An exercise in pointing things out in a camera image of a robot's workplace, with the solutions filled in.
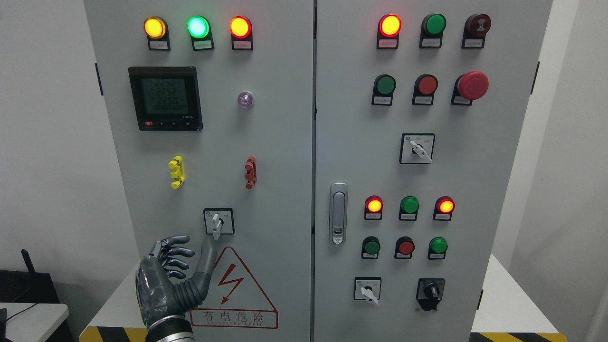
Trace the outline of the grey robotic humanoid hand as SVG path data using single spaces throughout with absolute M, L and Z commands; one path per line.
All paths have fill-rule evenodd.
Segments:
M 182 247 L 189 236 L 158 240 L 139 263 L 135 288 L 142 320 L 148 330 L 170 316 L 183 316 L 206 299 L 219 251 L 219 241 L 207 237 L 201 243 L 200 259 L 189 278 L 189 265 L 176 256 L 193 257 L 195 251 Z

